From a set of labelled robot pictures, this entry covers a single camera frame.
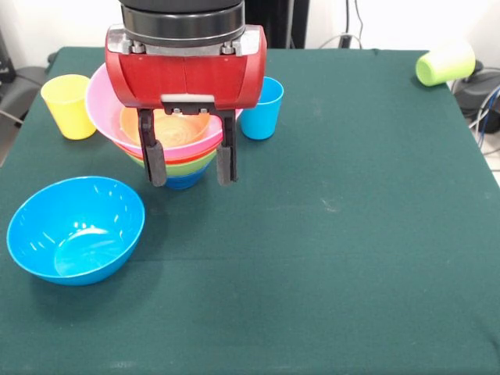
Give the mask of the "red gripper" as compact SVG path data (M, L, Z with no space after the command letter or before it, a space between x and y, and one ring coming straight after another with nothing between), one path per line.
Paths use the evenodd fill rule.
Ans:
M152 109L212 104L219 111L223 140L217 148L217 176L227 186L238 179L235 109L256 106L266 69L266 35L260 25L248 25L224 54L223 44L193 48L146 45L132 51L124 26L106 34L105 66L116 97L137 110L138 133L148 180L162 187L167 180L163 146L155 136Z

